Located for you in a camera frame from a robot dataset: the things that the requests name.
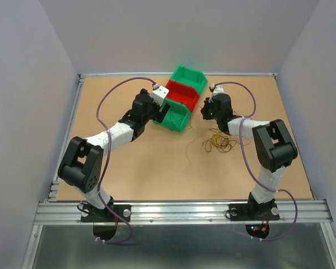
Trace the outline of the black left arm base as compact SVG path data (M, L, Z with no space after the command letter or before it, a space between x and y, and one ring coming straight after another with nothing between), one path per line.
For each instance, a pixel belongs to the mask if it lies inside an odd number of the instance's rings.
M116 221L116 217L106 208L99 210L88 203L79 203L77 209L81 212L81 222L83 223ZM127 222L130 222L131 209L129 204L116 204L113 207L113 211Z

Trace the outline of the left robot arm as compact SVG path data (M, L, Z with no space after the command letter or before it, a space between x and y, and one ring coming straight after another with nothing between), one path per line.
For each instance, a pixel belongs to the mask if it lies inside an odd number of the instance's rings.
M111 151L136 140L150 120L161 123L170 108L164 104L169 90L159 86L151 93L142 89L132 103L132 108L112 127L87 138L72 138L58 168L58 177L78 190L94 207L94 214L102 221L113 216L109 204L111 195L99 186L103 158Z

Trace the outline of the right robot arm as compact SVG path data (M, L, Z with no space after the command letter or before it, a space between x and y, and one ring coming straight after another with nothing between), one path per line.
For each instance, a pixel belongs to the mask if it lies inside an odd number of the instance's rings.
M292 161L297 158L297 147L281 119L270 122L251 120L233 114L231 98L227 94L217 94L204 100L201 114L205 120L215 120L220 131L227 135L237 135L253 140L256 155L260 163L259 176L256 177L247 160L245 149L241 152L248 173L255 181L255 187L249 194L246 204L247 214L258 219L274 207L277 193L288 194L293 202L295 198L290 191L278 189L282 175Z

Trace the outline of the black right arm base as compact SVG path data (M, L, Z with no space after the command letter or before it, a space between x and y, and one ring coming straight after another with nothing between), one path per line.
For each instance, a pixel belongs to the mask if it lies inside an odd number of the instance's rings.
M232 203L228 206L226 216L231 221L277 221L280 219L280 215L279 212L273 213L273 208L277 208L274 201L262 204Z

